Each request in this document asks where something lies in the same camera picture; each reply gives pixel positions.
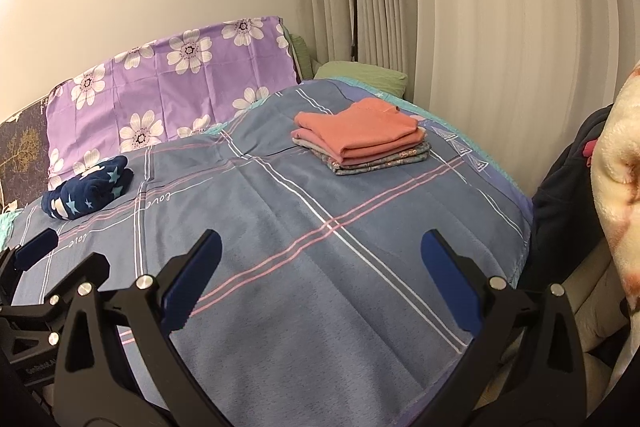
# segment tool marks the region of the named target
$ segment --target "gray floral folded cloth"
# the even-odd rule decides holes
[[[430,150],[431,145],[427,141],[423,141],[415,147],[405,149],[404,151],[397,152],[395,154],[390,154],[389,156],[385,156],[379,160],[349,166],[340,165],[331,156],[322,154],[315,149],[311,149],[311,152],[320,158],[322,162],[334,172],[334,174],[338,176],[346,176],[349,174],[362,174],[363,172],[378,171],[380,169],[395,167],[397,165],[421,162],[429,157]]]

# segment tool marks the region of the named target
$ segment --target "dark brown fabric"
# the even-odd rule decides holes
[[[23,207],[47,190],[49,140],[46,99],[0,124],[0,183],[3,205]]]

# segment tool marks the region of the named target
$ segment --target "orange folded shirt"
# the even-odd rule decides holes
[[[338,114],[299,112],[294,122],[302,129],[294,130],[292,137],[315,143],[338,163],[402,150],[424,138],[414,118],[379,98],[365,98]]]

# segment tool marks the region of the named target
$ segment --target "folded garment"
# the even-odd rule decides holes
[[[299,112],[291,137],[312,142],[342,163],[345,158],[389,153],[424,137],[417,121],[379,98],[354,102],[338,114]]]
[[[345,176],[348,174],[361,174],[362,172],[377,171],[388,167],[395,167],[397,165],[421,162],[429,157],[430,150],[431,145],[428,142],[423,141],[416,147],[387,155],[384,158],[349,166],[340,165],[331,156],[318,152],[315,149],[311,149],[311,152],[320,158],[322,162],[334,172],[334,174],[337,174],[338,176]]]
[[[98,163],[42,195],[40,206],[54,219],[78,219],[102,210],[127,191],[133,172],[127,157],[116,156]]]
[[[296,145],[300,145],[302,147],[306,147],[307,149],[314,149],[314,150],[318,151],[319,153],[325,154],[327,156],[331,156],[328,151],[326,151],[325,149],[323,149],[319,145],[316,145],[315,143],[311,143],[311,142],[308,142],[306,140],[299,139],[299,138],[293,138],[292,140],[293,140],[293,143],[295,143]],[[398,147],[396,149],[390,150],[388,152],[382,152],[380,154],[372,154],[370,156],[363,156],[361,158],[344,158],[342,160],[342,163],[339,164],[339,165],[341,165],[344,168],[347,168],[349,166],[358,166],[359,167],[363,163],[369,163],[369,162],[374,162],[376,160],[384,159],[384,158],[387,158],[390,155],[402,152],[404,150],[407,150],[407,147],[402,145],[402,146],[400,146],[400,147]]]
[[[323,154],[327,153],[340,165],[346,165],[347,163],[354,165],[371,161],[372,158],[383,158],[384,156],[418,145],[418,143],[424,140],[424,129],[417,127],[412,133],[406,134],[393,142],[355,149],[343,149],[342,153],[330,147],[328,143],[309,129],[302,127],[295,129],[291,132],[291,137],[293,140],[304,140],[305,142],[316,145],[316,150],[324,151]]]

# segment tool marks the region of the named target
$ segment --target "stack of folded clothes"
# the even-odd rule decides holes
[[[427,159],[430,145],[414,118],[379,98],[338,114],[299,112],[293,142],[312,150],[338,175],[359,174]]]

